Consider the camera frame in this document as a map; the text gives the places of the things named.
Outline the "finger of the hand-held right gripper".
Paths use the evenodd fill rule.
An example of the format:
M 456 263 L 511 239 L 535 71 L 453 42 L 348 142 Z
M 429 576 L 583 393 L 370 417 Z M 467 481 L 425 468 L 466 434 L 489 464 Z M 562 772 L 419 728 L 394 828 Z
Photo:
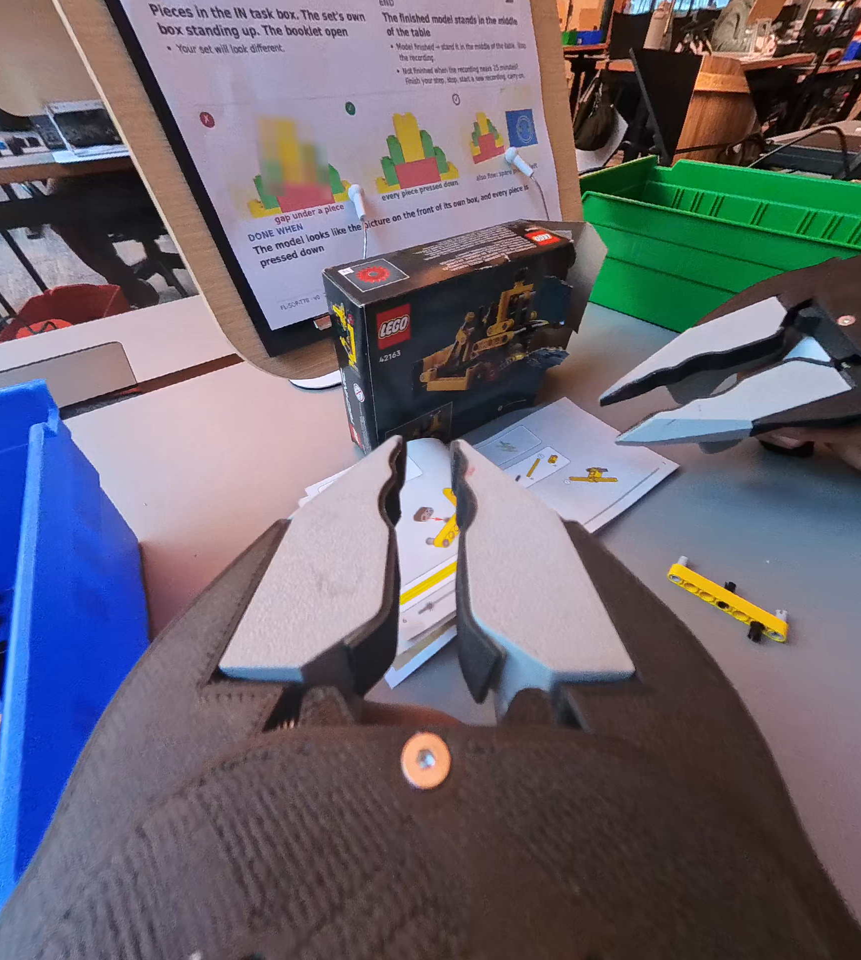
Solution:
M 769 297 L 694 326 L 618 379 L 599 403 L 625 402 L 659 387 L 678 405 L 710 397 L 728 378 L 779 356 L 787 314 Z
M 620 446 L 655 447 L 700 442 L 740 442 L 756 424 L 851 390 L 833 365 L 792 359 L 740 380 L 721 393 L 653 414 L 616 437 Z

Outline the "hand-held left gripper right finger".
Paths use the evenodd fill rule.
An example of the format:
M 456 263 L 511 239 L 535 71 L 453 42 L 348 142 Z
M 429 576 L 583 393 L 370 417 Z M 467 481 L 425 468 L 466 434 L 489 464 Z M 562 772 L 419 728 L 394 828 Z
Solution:
M 563 520 L 465 440 L 450 445 L 459 527 L 457 652 L 474 702 L 502 718 L 524 690 L 616 683 L 631 657 Z

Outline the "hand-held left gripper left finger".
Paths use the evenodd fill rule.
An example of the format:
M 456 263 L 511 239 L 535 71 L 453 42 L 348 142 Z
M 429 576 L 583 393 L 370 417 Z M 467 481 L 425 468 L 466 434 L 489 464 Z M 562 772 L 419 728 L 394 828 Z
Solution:
M 398 642 L 398 436 L 296 510 L 219 663 L 233 679 L 367 694 Z

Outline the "blue plastic bin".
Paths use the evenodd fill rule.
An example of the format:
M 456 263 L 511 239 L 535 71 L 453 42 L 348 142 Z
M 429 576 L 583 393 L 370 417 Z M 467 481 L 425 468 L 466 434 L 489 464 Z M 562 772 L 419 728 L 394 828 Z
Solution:
M 0 389 L 0 911 L 88 738 L 149 645 L 136 535 L 46 384 Z

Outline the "lego instruction booklet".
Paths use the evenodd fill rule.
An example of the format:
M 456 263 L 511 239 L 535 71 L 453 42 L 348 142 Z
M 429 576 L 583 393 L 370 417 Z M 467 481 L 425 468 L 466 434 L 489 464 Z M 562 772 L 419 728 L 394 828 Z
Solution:
M 567 521 L 595 532 L 677 470 L 641 446 L 616 443 L 618 432 L 567 398 L 505 425 L 486 428 L 471 446 L 530 489 Z M 436 438 L 407 443 L 400 520 L 397 653 L 385 674 L 395 689 L 457 633 L 459 526 L 450 453 Z

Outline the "yellow lego beam with pins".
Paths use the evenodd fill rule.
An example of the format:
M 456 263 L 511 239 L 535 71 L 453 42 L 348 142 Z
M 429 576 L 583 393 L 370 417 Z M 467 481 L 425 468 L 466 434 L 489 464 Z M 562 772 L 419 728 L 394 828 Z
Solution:
M 751 642 L 788 641 L 788 614 L 784 609 L 769 611 L 752 603 L 737 593 L 734 582 L 717 583 L 691 569 L 687 557 L 678 558 L 667 570 L 666 578 L 681 590 L 744 625 Z

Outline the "black lego set box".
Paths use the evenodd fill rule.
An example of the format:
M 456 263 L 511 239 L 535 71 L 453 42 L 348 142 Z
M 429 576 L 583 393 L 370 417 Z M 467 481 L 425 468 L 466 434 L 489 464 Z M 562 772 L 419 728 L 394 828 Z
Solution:
M 448 443 L 532 406 L 606 257 L 588 222 L 523 219 L 324 270 L 354 444 Z

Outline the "green plastic bin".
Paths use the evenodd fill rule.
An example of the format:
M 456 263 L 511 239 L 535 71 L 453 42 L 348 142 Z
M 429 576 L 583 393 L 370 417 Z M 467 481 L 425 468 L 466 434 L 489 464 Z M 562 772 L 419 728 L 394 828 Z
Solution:
M 654 157 L 579 182 L 607 248 L 591 303 L 681 332 L 750 286 L 861 255 L 861 183 Z

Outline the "wooden cabinet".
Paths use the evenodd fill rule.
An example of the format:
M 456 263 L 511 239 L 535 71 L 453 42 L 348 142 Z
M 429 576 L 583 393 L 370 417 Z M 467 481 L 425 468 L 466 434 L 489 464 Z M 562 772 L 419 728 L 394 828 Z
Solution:
M 673 160 L 727 162 L 759 131 L 743 64 L 729 55 L 702 58 Z

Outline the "black chair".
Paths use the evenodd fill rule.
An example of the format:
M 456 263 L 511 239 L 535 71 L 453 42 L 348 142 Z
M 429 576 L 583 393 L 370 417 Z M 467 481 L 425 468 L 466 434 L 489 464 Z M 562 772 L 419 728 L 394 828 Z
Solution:
M 635 156 L 650 154 L 671 166 L 701 71 L 700 54 L 631 48 L 640 102 L 632 125 Z

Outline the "red bucket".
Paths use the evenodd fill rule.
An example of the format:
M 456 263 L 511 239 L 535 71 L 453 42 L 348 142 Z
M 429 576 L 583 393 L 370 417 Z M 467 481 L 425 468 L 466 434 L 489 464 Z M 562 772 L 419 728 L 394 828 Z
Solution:
M 130 310 L 114 284 L 71 284 L 31 296 L 0 331 L 0 343 L 83 325 Z

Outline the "wooden desk with keyboard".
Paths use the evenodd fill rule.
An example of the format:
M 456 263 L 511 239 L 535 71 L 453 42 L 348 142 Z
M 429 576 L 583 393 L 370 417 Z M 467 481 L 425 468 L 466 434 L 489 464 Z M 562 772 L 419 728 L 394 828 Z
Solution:
M 32 120 L 29 131 L 0 130 L 0 186 L 134 169 L 101 100 L 50 102 Z

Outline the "beige rounded panel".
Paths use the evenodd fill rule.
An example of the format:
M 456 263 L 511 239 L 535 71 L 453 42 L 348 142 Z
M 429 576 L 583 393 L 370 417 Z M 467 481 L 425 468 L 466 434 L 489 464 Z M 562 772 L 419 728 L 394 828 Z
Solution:
M 0 108 L 32 116 L 100 98 L 52 1 L 0 1 Z

